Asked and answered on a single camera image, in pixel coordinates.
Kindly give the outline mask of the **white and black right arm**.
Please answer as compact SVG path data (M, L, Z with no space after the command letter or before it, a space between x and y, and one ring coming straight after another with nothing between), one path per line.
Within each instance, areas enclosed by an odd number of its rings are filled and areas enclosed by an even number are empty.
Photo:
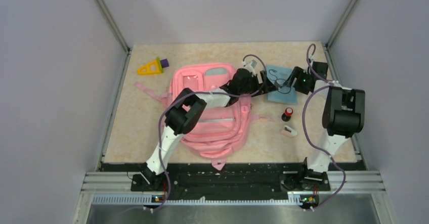
M365 91L327 80L327 70L327 63L322 62L313 62L306 70L294 67L285 83L310 99L318 95L325 100L321 120L324 132L317 144L310 144L314 151L304 159L296 176L298 186L304 190L327 183L332 156L364 126Z

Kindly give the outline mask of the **pink student backpack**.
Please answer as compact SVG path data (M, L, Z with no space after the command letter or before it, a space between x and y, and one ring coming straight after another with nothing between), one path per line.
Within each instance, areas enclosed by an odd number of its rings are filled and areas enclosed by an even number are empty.
M184 66L174 73L169 91L163 95L157 95L139 82L135 86L167 109L184 88L198 92L216 89L232 79L237 70L229 63ZM214 168L222 169L227 158L245 145L250 123L261 119L260 115L252 114L251 99L240 98L229 107L205 110L194 129L179 143L187 146L193 154L210 159ZM163 128L164 123L158 122L158 130Z

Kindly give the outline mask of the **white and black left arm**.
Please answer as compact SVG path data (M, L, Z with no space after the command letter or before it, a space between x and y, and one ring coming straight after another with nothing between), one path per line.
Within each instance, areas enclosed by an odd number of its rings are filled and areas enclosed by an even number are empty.
M205 110L229 107L240 98L264 95L273 90L266 70L256 76L245 68L238 69L232 79L213 90L198 92L184 88L158 121L164 123L164 128L158 130L157 148L141 167L143 184L150 190L160 188L160 174L166 173L169 157L183 136L194 129Z

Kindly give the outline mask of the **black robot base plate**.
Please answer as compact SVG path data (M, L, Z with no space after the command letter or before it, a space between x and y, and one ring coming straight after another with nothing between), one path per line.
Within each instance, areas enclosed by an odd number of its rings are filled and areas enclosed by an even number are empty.
M152 185L141 177L142 163L103 163L102 172L124 172L132 192L171 190L169 200L285 200L288 191L330 191L327 180L314 187L300 179L300 163L228 163L217 170L209 163L170 163Z

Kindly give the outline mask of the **light blue thin booklet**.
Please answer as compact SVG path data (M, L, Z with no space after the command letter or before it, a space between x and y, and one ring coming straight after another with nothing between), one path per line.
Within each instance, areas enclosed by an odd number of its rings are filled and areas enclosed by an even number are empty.
M284 85L291 73L290 68L267 65L268 79L275 88L273 92L268 93L268 101L288 105L298 104L296 90Z

